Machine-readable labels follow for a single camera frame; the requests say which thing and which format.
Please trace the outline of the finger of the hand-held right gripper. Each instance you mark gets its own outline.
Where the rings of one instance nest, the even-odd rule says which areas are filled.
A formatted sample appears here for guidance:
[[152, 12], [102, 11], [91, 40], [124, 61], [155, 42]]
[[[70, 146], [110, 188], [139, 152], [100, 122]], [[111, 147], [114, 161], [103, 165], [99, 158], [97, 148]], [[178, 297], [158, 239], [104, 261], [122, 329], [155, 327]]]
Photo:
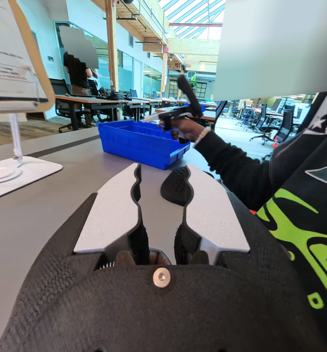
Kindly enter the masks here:
[[143, 122], [152, 122], [158, 120], [175, 120], [186, 117], [191, 113], [191, 107], [172, 107], [163, 108], [155, 114], [151, 114], [143, 119]]

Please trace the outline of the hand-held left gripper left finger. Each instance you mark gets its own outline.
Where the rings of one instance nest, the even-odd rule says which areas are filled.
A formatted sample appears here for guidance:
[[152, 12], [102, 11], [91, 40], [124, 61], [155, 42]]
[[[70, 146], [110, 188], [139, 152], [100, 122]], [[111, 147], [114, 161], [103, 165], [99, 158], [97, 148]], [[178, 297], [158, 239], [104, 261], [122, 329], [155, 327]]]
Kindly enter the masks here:
[[141, 165], [133, 163], [109, 179], [95, 201], [73, 249], [75, 254], [104, 253], [107, 262], [128, 251], [138, 257], [140, 240], [130, 239], [142, 222], [140, 199]]

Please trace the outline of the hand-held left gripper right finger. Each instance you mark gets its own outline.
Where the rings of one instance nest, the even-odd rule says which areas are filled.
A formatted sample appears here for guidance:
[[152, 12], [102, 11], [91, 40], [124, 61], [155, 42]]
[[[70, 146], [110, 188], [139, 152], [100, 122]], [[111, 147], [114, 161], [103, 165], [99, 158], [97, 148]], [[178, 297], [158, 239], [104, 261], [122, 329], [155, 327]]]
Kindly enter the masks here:
[[197, 250], [216, 265], [221, 252], [249, 253], [250, 246], [226, 189], [193, 164], [185, 166], [187, 185], [183, 225], [197, 239]]

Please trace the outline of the blue plastic bin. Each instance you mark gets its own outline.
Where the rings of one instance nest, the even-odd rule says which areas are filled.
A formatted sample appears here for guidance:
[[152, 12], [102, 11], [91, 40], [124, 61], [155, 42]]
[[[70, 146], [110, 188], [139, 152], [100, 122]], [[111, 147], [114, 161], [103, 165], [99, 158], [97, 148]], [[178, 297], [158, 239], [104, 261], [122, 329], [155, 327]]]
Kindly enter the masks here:
[[161, 170], [178, 161], [191, 145], [173, 140], [169, 131], [150, 122], [122, 120], [97, 127], [104, 152]]

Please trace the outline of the person's right forearm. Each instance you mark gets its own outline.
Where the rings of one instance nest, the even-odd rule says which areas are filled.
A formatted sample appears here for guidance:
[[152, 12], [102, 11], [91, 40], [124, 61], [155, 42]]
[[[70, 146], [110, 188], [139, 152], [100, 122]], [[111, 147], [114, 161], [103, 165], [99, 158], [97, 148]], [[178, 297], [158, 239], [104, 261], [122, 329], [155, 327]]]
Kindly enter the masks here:
[[226, 143], [213, 131], [198, 140], [195, 149], [208, 162], [223, 184], [248, 209], [258, 211], [273, 195], [268, 162], [260, 162]]

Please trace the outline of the person's right hand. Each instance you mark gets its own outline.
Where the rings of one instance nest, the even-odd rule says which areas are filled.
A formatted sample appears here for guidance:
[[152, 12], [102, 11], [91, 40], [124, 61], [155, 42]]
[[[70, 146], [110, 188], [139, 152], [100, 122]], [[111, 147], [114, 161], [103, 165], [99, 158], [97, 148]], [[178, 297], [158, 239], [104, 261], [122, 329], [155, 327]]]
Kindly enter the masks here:
[[184, 140], [192, 141], [193, 143], [199, 142], [210, 132], [210, 129], [204, 128], [189, 118], [170, 120], [170, 127], [173, 129], [169, 129], [165, 125], [166, 122], [168, 120], [160, 120], [158, 127], [161, 127], [163, 132], [169, 131], [173, 140], [183, 139], [183, 143], [185, 143]]

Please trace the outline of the person's left hand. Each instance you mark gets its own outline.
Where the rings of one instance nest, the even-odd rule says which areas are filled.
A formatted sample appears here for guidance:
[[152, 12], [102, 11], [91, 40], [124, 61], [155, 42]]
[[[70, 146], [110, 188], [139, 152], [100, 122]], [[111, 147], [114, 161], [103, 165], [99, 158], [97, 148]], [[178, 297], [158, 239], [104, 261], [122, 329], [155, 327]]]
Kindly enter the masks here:
[[150, 247], [149, 265], [171, 265], [171, 261], [163, 251]]

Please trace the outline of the black honeycomb cushion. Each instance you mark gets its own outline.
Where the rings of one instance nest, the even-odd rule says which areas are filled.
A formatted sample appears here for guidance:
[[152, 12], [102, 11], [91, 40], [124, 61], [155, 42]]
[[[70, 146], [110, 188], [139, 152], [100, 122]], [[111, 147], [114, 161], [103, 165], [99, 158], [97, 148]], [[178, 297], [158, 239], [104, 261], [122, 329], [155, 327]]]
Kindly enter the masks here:
[[174, 169], [161, 185], [161, 196], [176, 205], [186, 205], [185, 166]]

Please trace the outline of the row of black office chairs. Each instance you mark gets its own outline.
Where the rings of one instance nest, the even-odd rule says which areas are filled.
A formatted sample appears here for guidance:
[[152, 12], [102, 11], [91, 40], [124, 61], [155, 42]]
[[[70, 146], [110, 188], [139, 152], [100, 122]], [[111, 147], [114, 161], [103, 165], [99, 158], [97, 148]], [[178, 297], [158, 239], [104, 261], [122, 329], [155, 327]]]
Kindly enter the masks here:
[[239, 106], [231, 103], [231, 119], [223, 119], [222, 126], [228, 131], [242, 132], [241, 141], [264, 150], [266, 155], [258, 151], [258, 156], [265, 160], [270, 157], [275, 141], [280, 145], [295, 135], [308, 109], [308, 104], [290, 97], [275, 98], [270, 105], [264, 101], [259, 106], [241, 100]]

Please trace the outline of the black hoodie with green print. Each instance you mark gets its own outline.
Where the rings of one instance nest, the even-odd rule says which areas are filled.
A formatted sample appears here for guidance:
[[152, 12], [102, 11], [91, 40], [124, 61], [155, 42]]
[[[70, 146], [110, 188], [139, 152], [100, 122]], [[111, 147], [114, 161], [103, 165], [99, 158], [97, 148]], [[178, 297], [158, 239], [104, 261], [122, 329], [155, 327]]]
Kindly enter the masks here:
[[309, 124], [275, 148], [277, 190], [257, 216], [288, 251], [327, 342], [327, 93], [319, 102]]

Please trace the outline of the black mesh office chair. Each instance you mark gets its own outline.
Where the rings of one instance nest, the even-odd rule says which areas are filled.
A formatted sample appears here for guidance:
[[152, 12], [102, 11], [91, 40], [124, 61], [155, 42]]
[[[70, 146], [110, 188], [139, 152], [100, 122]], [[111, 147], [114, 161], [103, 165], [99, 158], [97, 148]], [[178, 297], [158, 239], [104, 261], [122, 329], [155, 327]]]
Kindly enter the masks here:
[[55, 112], [58, 117], [65, 117], [70, 119], [70, 123], [59, 127], [59, 133], [63, 133], [64, 129], [74, 130], [87, 129], [92, 126], [87, 126], [82, 122], [82, 117], [85, 114], [83, 104], [73, 100], [67, 100], [64, 97], [71, 97], [69, 88], [64, 79], [59, 80], [50, 78], [50, 83], [55, 93]]

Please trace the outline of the wood-edged instruction board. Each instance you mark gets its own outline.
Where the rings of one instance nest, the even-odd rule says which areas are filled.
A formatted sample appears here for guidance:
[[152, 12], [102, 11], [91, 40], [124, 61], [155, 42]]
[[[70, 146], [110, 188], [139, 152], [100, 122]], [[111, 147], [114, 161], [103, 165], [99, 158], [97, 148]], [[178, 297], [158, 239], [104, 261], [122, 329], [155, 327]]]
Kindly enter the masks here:
[[55, 93], [16, 1], [0, 0], [0, 113], [46, 112]]

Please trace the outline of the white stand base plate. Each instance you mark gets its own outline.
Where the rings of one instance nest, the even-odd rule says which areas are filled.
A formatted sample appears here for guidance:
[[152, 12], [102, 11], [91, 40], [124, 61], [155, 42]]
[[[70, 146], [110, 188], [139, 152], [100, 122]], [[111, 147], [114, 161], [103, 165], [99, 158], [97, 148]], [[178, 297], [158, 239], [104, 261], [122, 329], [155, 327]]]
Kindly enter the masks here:
[[9, 115], [12, 157], [0, 160], [0, 197], [55, 174], [63, 169], [57, 163], [23, 156], [17, 113]]

